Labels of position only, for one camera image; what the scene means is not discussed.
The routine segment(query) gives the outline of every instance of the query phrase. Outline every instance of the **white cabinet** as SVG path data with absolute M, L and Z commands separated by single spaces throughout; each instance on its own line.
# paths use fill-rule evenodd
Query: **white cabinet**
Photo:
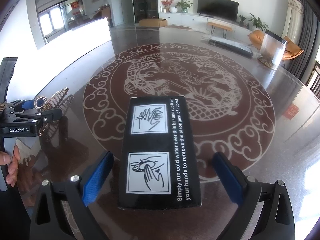
M 238 41 L 241 41 L 244 44 L 251 44 L 251 41 L 248 37 L 248 35 L 250 33 L 252 33 L 252 31 L 250 31 L 244 27 L 236 26 L 233 38 Z
M 159 18 L 166 19 L 171 25 L 181 25 L 181 14 L 159 13 Z
M 239 41 L 243 44 L 251 44 L 249 33 L 252 31 L 240 27 L 239 25 L 221 21 L 219 19 L 207 18 L 191 13 L 159 13 L 159 18 L 166 19 L 169 25 L 180 25 L 190 27 L 193 30 L 199 30 L 210 34 L 211 26 L 208 22 L 215 22 L 219 25 L 230 26 L 232 31 L 227 31 L 227 39 Z M 216 27 L 213 33 L 214 36 L 223 37 L 223 29 Z
M 181 15 L 181 25 L 205 31 L 207 30 L 207 18 L 183 14 Z

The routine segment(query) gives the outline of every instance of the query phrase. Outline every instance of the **red tag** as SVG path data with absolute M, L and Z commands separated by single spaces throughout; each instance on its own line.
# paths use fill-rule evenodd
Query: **red tag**
M 71 3 L 71 8 L 72 9 L 75 9 L 75 8 L 78 8 L 79 7 L 79 3 L 78 2 L 72 2 Z
M 284 112 L 283 116 L 291 120 L 297 113 L 299 108 L 295 104 L 289 105 L 288 109 Z

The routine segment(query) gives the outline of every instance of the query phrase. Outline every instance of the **gray curtain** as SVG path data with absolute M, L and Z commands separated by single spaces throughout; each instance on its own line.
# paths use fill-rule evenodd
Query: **gray curtain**
M 304 50 L 304 52 L 300 56 L 296 57 L 287 68 L 287 70 L 299 80 L 301 80 L 302 76 L 305 74 L 309 62 L 316 59 L 314 53 L 312 52 L 315 46 L 317 25 L 319 23 L 308 2 L 306 0 L 300 1 L 304 5 L 305 12 L 303 17 L 301 37 L 298 45 Z

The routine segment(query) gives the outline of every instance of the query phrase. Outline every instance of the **white curtain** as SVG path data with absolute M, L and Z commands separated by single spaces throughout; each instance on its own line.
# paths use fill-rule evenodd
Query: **white curtain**
M 282 37 L 287 36 L 295 44 L 299 43 L 304 15 L 304 6 L 299 0 L 288 0 L 287 18 Z

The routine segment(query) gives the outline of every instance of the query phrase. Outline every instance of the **cardboard box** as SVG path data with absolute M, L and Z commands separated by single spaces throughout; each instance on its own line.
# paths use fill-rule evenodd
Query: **cardboard box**
M 166 19 L 143 19 L 139 21 L 139 26 L 142 27 L 166 27 L 168 21 Z
M 198 206 L 199 174 L 185 97 L 131 98 L 118 207 L 164 210 Z

